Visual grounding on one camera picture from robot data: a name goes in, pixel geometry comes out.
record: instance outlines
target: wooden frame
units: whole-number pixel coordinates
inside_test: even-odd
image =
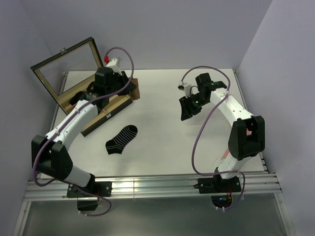
[[[45,86],[47,91],[50,93],[50,95],[53,97],[53,99],[58,103],[60,108],[66,113],[69,114],[73,106],[69,103],[70,99],[79,91],[85,91],[88,87],[88,85],[95,80],[95,75],[92,75],[85,80],[79,82],[77,85],[71,87],[65,92],[62,92],[60,95],[57,95],[57,93],[54,91],[54,89],[51,87],[45,76],[40,71],[43,67],[47,66],[48,64],[51,64],[53,62],[56,62],[60,58],[72,53],[73,51],[76,51],[80,49],[81,47],[89,45],[91,52],[93,54],[93,57],[95,59],[95,64],[98,68],[102,68],[103,62],[101,60],[101,57],[99,55],[96,43],[92,37],[89,37],[80,43],[68,48],[62,50],[60,53],[34,65],[31,67],[31,70],[34,72],[34,74],[37,76],[37,78],[41,81],[41,83]],[[84,136],[91,133],[93,130],[95,130],[97,127],[99,127],[101,124],[106,122],[108,119],[113,117],[115,114],[117,114],[119,111],[124,109],[126,106],[130,105],[132,103],[132,99],[129,95],[125,96],[113,96],[110,98],[109,104],[101,111],[97,117],[95,117],[92,121],[90,121],[85,128],[82,130],[82,134]]]

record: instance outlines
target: white wall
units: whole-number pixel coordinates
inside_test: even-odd
[[[20,0],[53,54],[92,36],[102,56],[126,48],[137,69],[238,68],[271,1]]]
[[[55,103],[30,66],[50,57],[20,2],[0,1],[0,235],[12,235],[31,175],[31,140]]]
[[[315,232],[315,1],[273,0],[239,68],[299,236]]]

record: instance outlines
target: white tabletop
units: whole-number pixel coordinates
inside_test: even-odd
[[[213,104],[205,105],[201,113],[181,121],[179,98],[184,93],[177,86],[186,71],[135,70],[134,78],[138,78],[141,98],[88,136],[78,135],[69,149],[74,165],[97,177],[194,174],[191,167],[192,147]],[[230,94],[243,104],[233,70],[223,71],[231,79]],[[227,84],[220,73],[208,69],[194,70],[185,81],[194,85],[195,77],[206,72],[210,73],[212,80],[222,80]],[[65,89],[91,73],[69,72]],[[55,126],[65,117],[59,108]],[[138,128],[135,139],[125,147],[122,154],[108,155],[105,143],[130,124]],[[227,149],[230,130],[228,121],[216,110],[197,146],[195,164],[199,171],[213,172],[220,164],[221,156]],[[263,171],[259,155],[249,160],[242,170]]]

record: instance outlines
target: black striped sock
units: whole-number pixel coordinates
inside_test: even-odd
[[[118,135],[106,142],[106,150],[108,154],[122,154],[125,146],[136,137],[138,129],[134,125],[124,127]]]

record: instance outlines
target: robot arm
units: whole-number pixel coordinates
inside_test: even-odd
[[[87,192],[95,192],[95,176],[74,166],[68,150],[81,130],[109,103],[109,98],[100,100],[95,98],[114,93],[127,84],[128,77],[120,71],[118,63],[118,59],[113,59],[106,67],[99,68],[95,73],[95,81],[89,85],[87,92],[79,92],[79,96],[75,96],[76,105],[70,114],[45,137],[37,135],[32,140],[31,154],[34,165],[40,149],[57,133],[40,156],[36,167],[38,172],[83,187]],[[129,83],[118,95],[129,94],[135,88],[136,85]],[[59,133],[58,130],[64,124],[67,125]]]
[[[226,88],[220,82],[213,82],[208,73],[196,77],[199,93],[191,94],[191,85],[180,82],[179,90],[185,92],[180,98],[182,107],[181,120],[186,120],[201,112],[202,106],[210,102],[217,105],[225,97],[225,93],[216,89]],[[216,172],[239,171],[250,157],[256,156],[265,148],[265,127],[264,119],[261,116],[255,117],[245,110],[236,99],[229,95],[218,107],[232,126],[228,148],[230,153],[217,167]],[[222,179],[231,179],[237,173],[221,174]]]

